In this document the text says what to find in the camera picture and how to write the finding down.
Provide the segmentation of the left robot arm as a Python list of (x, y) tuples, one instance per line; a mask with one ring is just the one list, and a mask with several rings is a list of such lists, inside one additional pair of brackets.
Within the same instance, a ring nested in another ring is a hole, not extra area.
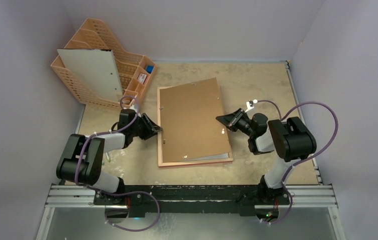
[(58, 162), (56, 176), (104, 192), (112, 204), (121, 204), (126, 197), (124, 181), (102, 170), (103, 155), (127, 148), (136, 137), (147, 140), (161, 131), (162, 128), (145, 113), (123, 109), (109, 131), (90, 136), (70, 135)]

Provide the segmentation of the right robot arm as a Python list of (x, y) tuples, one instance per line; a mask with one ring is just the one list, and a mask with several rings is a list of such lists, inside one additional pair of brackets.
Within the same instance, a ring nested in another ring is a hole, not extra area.
[(283, 195), (284, 182), (295, 163), (316, 152), (315, 137), (299, 117), (290, 117), (286, 121), (269, 120), (262, 113), (249, 117), (244, 110), (238, 109), (219, 115), (216, 120), (232, 132), (246, 134), (249, 151), (254, 155), (276, 152), (272, 168), (258, 184), (257, 196), (265, 204)]

